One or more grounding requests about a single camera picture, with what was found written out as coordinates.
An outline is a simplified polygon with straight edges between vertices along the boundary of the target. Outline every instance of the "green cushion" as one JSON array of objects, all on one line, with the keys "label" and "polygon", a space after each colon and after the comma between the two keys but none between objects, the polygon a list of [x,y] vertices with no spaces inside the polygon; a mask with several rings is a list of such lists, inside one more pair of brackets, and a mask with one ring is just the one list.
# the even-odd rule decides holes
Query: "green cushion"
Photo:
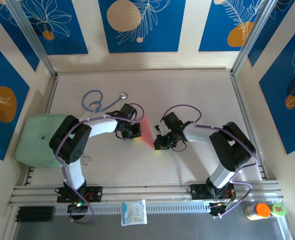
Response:
[{"label": "green cushion", "polygon": [[29,118],[15,152],[16,160],[31,167],[58,167],[49,142],[66,117],[42,114]]}]

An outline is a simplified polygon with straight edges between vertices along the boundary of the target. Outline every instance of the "orange circle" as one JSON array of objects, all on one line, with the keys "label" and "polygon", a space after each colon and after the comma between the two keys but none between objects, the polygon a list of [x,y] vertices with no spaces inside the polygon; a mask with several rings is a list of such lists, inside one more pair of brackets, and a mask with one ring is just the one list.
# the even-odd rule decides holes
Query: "orange circle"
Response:
[{"label": "orange circle", "polygon": [[248,36],[253,22],[247,21],[242,25],[236,26],[227,36],[227,44],[231,47],[241,47]]},{"label": "orange circle", "polygon": [[259,203],[255,206],[256,214],[263,217],[268,218],[271,214],[271,210],[268,205],[265,203]]},{"label": "orange circle", "polygon": [[10,123],[14,119],[16,112],[16,95],[9,87],[0,86],[0,121]]},{"label": "orange circle", "polygon": [[142,37],[138,37],[137,39],[136,39],[136,41],[140,44],[140,43],[143,43],[143,38]]},{"label": "orange circle", "polygon": [[129,0],[115,1],[108,8],[106,17],[110,26],[118,32],[132,31],[142,20],[140,10]]},{"label": "orange circle", "polygon": [[285,99],[285,106],[290,110],[294,109],[294,107],[295,107],[295,97],[292,96],[292,95],[287,96],[286,99]]},{"label": "orange circle", "polygon": [[224,2],[225,0],[214,0],[214,4],[220,5]]},{"label": "orange circle", "polygon": [[47,30],[42,33],[42,36],[43,36],[43,38],[45,38],[46,40],[49,40],[49,41],[52,41],[55,38],[54,34],[50,31],[47,31]]}]

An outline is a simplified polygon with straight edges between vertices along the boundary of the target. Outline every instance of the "blue poster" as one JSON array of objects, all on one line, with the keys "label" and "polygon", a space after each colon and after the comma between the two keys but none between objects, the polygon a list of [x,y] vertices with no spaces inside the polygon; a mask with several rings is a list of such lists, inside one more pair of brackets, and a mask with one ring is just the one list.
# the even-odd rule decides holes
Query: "blue poster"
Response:
[{"label": "blue poster", "polygon": [[264,0],[213,0],[199,52],[239,51]]},{"label": "blue poster", "polygon": [[248,59],[252,66],[256,64],[261,53],[269,43],[275,31],[278,29],[283,18],[288,13],[295,0],[278,0],[272,10],[269,18],[267,19],[262,31],[257,37],[252,49],[248,53]]},{"label": "blue poster", "polygon": [[295,151],[295,34],[260,80],[287,154]]},{"label": "blue poster", "polygon": [[[88,54],[72,0],[21,0],[19,4],[48,55]],[[8,9],[0,6],[0,21],[10,24],[5,30],[15,43],[22,41]]]},{"label": "blue poster", "polygon": [[177,52],[185,0],[98,0],[109,53]]},{"label": "blue poster", "polygon": [[34,71],[37,70],[39,65],[39,58],[34,53],[32,47],[30,46],[28,40],[24,37],[17,23],[13,19],[12,15],[9,13],[7,7],[0,3],[0,23],[11,37],[17,48],[21,51],[26,61],[32,67]]},{"label": "blue poster", "polygon": [[29,86],[0,52],[0,160],[4,160]]}]

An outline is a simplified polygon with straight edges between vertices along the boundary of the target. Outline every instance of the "white packet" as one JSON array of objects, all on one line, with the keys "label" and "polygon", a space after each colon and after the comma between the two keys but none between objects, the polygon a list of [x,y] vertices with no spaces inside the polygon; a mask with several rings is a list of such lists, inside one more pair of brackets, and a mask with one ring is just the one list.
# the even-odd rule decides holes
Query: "white packet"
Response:
[{"label": "white packet", "polygon": [[122,226],[147,223],[147,206],[145,200],[122,203]]}]

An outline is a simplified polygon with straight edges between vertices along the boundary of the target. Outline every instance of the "green bottle cap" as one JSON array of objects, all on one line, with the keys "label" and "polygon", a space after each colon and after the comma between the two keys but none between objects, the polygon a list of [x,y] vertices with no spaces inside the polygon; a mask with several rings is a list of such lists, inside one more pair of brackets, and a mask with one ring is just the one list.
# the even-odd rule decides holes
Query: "green bottle cap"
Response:
[{"label": "green bottle cap", "polygon": [[271,214],[276,218],[284,217],[287,214],[286,208],[281,203],[273,203],[268,207],[271,210]]}]

